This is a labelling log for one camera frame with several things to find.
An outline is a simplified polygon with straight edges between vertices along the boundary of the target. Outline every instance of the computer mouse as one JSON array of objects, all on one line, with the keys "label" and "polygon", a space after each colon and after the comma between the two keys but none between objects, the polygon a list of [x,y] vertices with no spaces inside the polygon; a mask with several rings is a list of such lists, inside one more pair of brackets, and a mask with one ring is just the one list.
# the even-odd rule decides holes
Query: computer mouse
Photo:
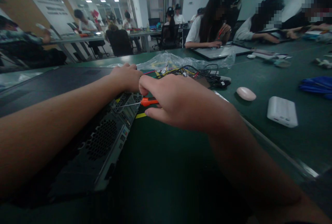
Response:
[{"label": "computer mouse", "polygon": [[253,101],[256,99],[256,94],[254,94],[250,89],[246,87],[239,87],[236,92],[238,95],[247,101]]}]

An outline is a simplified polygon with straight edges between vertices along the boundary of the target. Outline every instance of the desk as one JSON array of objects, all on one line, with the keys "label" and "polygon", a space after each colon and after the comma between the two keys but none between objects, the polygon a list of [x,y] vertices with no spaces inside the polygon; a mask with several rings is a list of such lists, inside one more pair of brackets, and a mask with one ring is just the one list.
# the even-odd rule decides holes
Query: desk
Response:
[{"label": "desk", "polygon": [[[308,172],[309,167],[315,173],[322,174],[332,166],[331,102],[297,89],[298,83],[304,78],[331,76],[331,70],[312,65],[311,61],[330,51],[332,45],[298,40],[256,47],[288,53],[293,56],[289,60],[291,67],[281,69],[267,65],[259,58],[250,60],[245,55],[238,56],[231,69],[219,70],[221,75],[232,78],[232,84],[218,92],[234,104],[244,118],[277,145],[277,148],[302,166],[294,167],[288,158],[257,136],[263,148],[300,184],[312,177]],[[168,52],[181,57],[202,59],[190,50],[176,49]],[[162,52],[69,66],[98,67],[124,62],[138,64],[159,53]],[[240,86],[250,88],[257,99],[247,102],[238,98],[235,91]],[[267,119],[267,104],[271,96],[283,97],[296,103],[298,127],[286,128]],[[88,223],[89,218],[121,223],[114,221],[117,213],[125,216],[127,223],[216,223],[222,221],[220,201],[225,198],[220,183],[223,183],[223,177],[205,134],[179,130],[143,117],[134,121],[115,174],[105,192],[47,206],[42,210],[36,209],[29,215],[38,213],[38,219],[46,221],[57,211],[58,223],[73,223],[74,220]],[[115,209],[112,207],[112,200],[116,203]],[[23,210],[22,215],[29,218]]]},{"label": "desk", "polygon": [[101,34],[101,36],[92,36],[92,37],[80,37],[79,35],[76,35],[76,36],[70,36],[70,37],[64,38],[62,40],[51,41],[48,45],[58,45],[60,47],[60,49],[65,53],[65,55],[68,57],[68,59],[72,63],[76,63],[76,59],[67,50],[67,48],[65,47],[65,44],[70,43],[73,46],[73,48],[75,49],[75,51],[77,52],[77,54],[81,57],[81,59],[83,61],[86,61],[86,58],[84,57],[84,55],[82,54],[80,49],[77,47],[76,43],[79,42],[81,44],[81,46],[83,47],[83,49],[85,50],[86,54],[88,56],[90,56],[90,52],[86,48],[84,42],[103,41],[103,40],[104,40],[103,34]]},{"label": "desk", "polygon": [[150,46],[149,46],[148,36],[149,35],[159,35],[161,33],[162,33],[161,31],[150,31],[150,32],[138,31],[138,32],[132,32],[132,33],[128,34],[128,36],[129,37],[141,36],[142,40],[144,42],[145,50],[146,50],[147,53],[149,53],[150,52]]}]

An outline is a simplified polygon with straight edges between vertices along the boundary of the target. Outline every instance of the ventilation grille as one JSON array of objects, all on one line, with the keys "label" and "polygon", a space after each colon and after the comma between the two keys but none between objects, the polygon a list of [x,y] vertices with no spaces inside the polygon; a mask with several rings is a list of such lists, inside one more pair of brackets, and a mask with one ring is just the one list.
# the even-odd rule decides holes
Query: ventilation grille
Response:
[{"label": "ventilation grille", "polygon": [[139,92],[133,93],[133,99],[136,103],[140,102],[142,100],[142,94]]},{"label": "ventilation grille", "polygon": [[17,90],[7,96],[0,98],[0,105],[5,106],[8,103],[15,101],[16,99],[30,93],[30,91]]},{"label": "ventilation grille", "polygon": [[106,155],[112,149],[117,135],[116,122],[103,120],[86,142],[89,159],[95,161]]},{"label": "ventilation grille", "polygon": [[101,70],[88,70],[86,72],[83,73],[83,75],[96,75],[98,73],[100,73]]}]

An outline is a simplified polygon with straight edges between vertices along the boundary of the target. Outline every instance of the banner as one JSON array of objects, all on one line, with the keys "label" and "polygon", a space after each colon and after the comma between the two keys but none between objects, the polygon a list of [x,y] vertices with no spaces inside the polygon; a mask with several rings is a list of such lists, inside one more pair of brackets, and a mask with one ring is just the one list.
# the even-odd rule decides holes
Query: banner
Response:
[{"label": "banner", "polygon": [[74,19],[62,0],[33,1],[46,17],[48,22],[57,30],[60,35],[72,32],[72,29],[67,25],[67,23],[74,22]]}]

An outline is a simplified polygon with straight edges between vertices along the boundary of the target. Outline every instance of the hand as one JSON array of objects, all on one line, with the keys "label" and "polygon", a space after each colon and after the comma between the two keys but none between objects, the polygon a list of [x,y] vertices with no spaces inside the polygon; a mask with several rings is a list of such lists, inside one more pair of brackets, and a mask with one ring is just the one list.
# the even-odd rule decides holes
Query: hand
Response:
[{"label": "hand", "polygon": [[170,74],[157,80],[143,75],[139,91],[143,96],[151,92],[162,107],[147,109],[147,116],[181,129],[217,135],[236,131],[243,122],[232,104],[192,78]]},{"label": "hand", "polygon": [[297,39],[298,38],[298,36],[291,30],[288,31],[286,35],[287,35],[287,38],[291,38],[291,39]]},{"label": "hand", "polygon": [[219,37],[219,34],[220,34],[220,33],[221,33],[221,34],[228,33],[228,32],[231,31],[231,29],[232,29],[232,28],[231,28],[229,25],[224,24],[224,25],[219,29],[219,31],[218,31],[218,37]]},{"label": "hand", "polygon": [[273,37],[270,34],[265,34],[263,38],[272,43],[276,43],[276,44],[280,43],[280,41],[277,38]]},{"label": "hand", "polygon": [[207,47],[217,47],[220,48],[222,46],[222,42],[208,42]]},{"label": "hand", "polygon": [[116,66],[109,76],[116,79],[122,91],[137,92],[139,78],[143,75],[143,72],[136,69],[137,66],[135,64],[129,65],[125,63],[122,67]]}]

